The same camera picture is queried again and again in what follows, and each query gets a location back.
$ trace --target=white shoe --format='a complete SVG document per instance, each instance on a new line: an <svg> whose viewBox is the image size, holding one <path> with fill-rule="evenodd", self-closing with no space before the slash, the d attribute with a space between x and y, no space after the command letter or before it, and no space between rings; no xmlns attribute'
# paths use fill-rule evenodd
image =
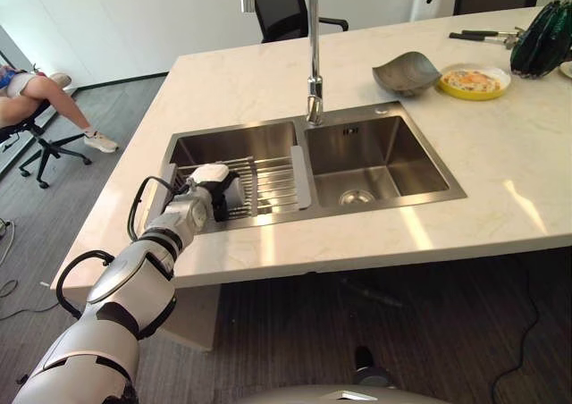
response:
<svg viewBox="0 0 572 404"><path fill-rule="evenodd" d="M83 141L89 147L94 147L95 149L99 149L101 152L105 152L107 154L111 154L114 152L118 146L115 142L108 139L104 134L101 134L99 131L96 131L91 138L85 136Z"/></svg>
<svg viewBox="0 0 572 404"><path fill-rule="evenodd" d="M61 89L66 88L72 83L72 78L65 73L54 73L53 75L50 75L50 80L55 82Z"/></svg>

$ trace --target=stainless steel sink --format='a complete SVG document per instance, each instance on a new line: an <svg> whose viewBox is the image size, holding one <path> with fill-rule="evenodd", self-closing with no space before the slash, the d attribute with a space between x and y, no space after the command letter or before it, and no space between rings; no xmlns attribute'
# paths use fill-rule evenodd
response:
<svg viewBox="0 0 572 404"><path fill-rule="evenodd" d="M308 130L320 205L368 203L449 188L400 116Z"/></svg>
<svg viewBox="0 0 572 404"><path fill-rule="evenodd" d="M164 177L212 162L240 174L248 200L205 232L466 197L399 102L326 112L320 127L299 116L175 134Z"/></svg>

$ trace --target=white marble countertop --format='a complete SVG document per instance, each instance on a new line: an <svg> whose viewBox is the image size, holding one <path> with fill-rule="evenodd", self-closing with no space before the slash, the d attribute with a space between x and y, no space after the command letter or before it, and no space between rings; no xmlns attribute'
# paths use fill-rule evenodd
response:
<svg viewBox="0 0 572 404"><path fill-rule="evenodd" d="M325 110L391 101L371 68L420 51L441 69L509 71L502 46L448 39L462 29L527 27L539 8L420 21L321 37ZM306 39L180 57L63 262L130 240L140 182L158 174L173 133L301 115ZM468 102L429 89L401 99L468 197L199 235L175 267L178 288L272 276L479 257L572 243L572 83L558 71L513 77L505 96ZM99 276L85 263L66 281L77 298Z"/></svg>

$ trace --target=sink drain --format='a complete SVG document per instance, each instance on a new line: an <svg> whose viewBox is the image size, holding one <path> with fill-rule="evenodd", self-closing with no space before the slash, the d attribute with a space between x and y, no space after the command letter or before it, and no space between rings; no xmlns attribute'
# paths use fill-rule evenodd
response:
<svg viewBox="0 0 572 404"><path fill-rule="evenodd" d="M358 203L369 203L374 201L375 198L370 192L363 189L350 189L340 196L339 203L343 205L355 205Z"/></svg>

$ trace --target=chrome faucet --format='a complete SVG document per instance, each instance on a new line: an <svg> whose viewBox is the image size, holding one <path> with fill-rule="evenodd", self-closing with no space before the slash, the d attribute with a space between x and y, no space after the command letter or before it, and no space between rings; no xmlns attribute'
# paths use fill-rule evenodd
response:
<svg viewBox="0 0 572 404"><path fill-rule="evenodd" d="M253 13L255 0L240 0L244 13ZM311 73L307 79L307 121L312 125L322 124L322 111L324 98L322 93L322 77L320 76L320 48L318 28L318 0L308 0L309 12L307 15L308 37L310 38Z"/></svg>

